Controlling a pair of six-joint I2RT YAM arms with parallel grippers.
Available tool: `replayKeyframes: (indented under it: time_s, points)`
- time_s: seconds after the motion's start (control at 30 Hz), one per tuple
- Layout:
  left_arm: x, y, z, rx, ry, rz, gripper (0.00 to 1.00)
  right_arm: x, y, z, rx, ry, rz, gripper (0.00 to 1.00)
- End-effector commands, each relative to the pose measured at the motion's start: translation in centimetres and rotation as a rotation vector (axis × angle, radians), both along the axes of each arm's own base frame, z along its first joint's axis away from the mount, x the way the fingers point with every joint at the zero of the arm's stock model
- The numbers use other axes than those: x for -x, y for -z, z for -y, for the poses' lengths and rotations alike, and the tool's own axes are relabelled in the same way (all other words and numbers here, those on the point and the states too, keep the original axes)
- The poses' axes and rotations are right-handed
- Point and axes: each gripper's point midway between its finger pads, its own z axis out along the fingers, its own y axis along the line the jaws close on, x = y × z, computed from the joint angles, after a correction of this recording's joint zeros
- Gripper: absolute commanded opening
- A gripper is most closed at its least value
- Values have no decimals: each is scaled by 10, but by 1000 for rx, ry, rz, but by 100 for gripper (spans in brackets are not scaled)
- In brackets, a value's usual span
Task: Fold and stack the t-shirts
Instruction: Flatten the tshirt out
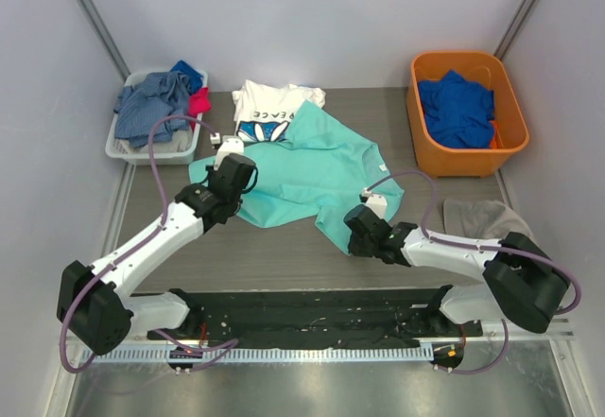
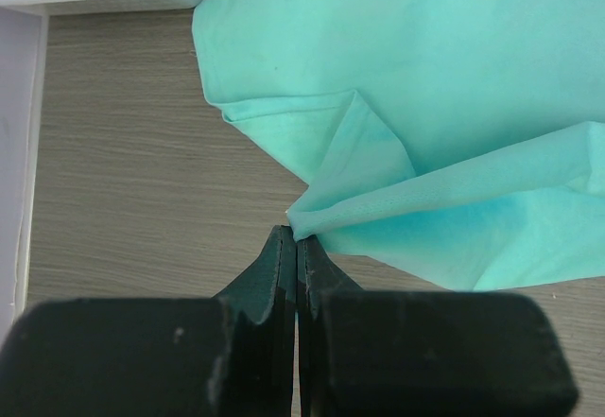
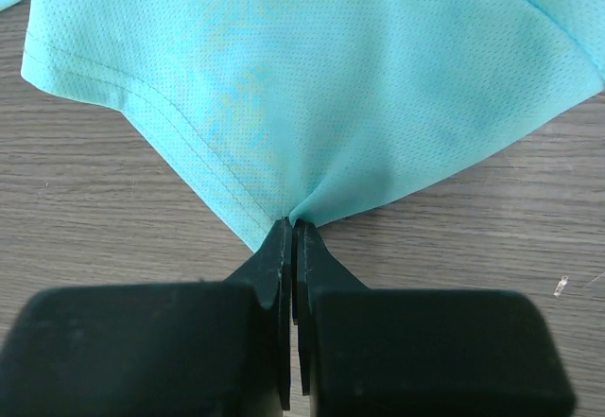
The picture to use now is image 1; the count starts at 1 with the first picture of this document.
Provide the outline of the teal t shirt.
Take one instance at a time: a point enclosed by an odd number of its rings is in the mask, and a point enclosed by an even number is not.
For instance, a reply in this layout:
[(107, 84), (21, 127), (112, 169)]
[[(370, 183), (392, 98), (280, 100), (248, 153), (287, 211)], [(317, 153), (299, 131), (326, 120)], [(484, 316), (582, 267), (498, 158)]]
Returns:
[[(256, 163), (258, 179), (244, 195), (240, 218), (258, 228), (275, 228), (311, 217), (342, 252), (348, 251), (346, 214), (364, 188), (378, 186), (388, 201), (386, 219), (396, 214), (403, 189), (373, 141), (349, 129), (311, 102), (304, 102), (281, 142), (244, 143), (243, 155)], [(215, 155), (189, 166), (192, 183), (202, 182)]]

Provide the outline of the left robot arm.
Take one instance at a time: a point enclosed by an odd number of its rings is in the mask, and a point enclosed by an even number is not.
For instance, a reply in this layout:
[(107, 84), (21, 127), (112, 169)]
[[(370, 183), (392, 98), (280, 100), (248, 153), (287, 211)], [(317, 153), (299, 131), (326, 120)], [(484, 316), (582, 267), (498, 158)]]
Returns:
[(209, 166), (204, 180), (185, 186), (164, 213), (119, 249), (91, 265), (67, 266), (60, 281), (60, 333), (73, 333), (97, 356), (128, 337), (156, 330), (193, 339), (203, 323), (193, 297), (177, 288), (150, 296), (133, 292), (173, 253), (234, 216), (257, 175), (253, 160), (231, 153), (219, 166)]

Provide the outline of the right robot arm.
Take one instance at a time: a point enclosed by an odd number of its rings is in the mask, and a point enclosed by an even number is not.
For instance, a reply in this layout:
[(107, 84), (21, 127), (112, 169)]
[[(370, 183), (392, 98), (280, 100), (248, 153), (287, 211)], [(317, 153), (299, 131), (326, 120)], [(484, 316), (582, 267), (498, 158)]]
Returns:
[(476, 280), (472, 286), (447, 285), (426, 314), (432, 333), (451, 335), (474, 320), (508, 320), (542, 334), (556, 315), (570, 280), (525, 235), (469, 239), (423, 231), (400, 222), (389, 225), (365, 204), (344, 217), (351, 230), (349, 253), (409, 268), (442, 269)]

